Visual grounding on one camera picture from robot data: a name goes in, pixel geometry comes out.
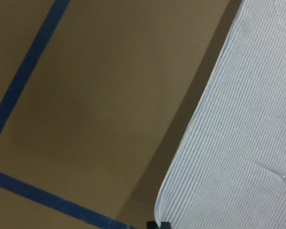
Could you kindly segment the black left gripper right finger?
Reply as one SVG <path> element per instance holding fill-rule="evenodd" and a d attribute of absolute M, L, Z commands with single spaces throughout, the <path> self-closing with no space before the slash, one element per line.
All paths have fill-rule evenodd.
<path fill-rule="evenodd" d="M 171 229 L 171 223 L 170 222 L 161 222 L 160 229 Z"/>

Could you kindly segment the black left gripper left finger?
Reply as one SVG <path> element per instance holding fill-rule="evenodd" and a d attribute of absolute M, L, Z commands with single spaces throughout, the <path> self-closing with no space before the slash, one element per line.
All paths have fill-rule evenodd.
<path fill-rule="evenodd" d="M 146 223 L 147 229 L 157 229 L 157 223 L 155 221 L 148 221 Z"/>

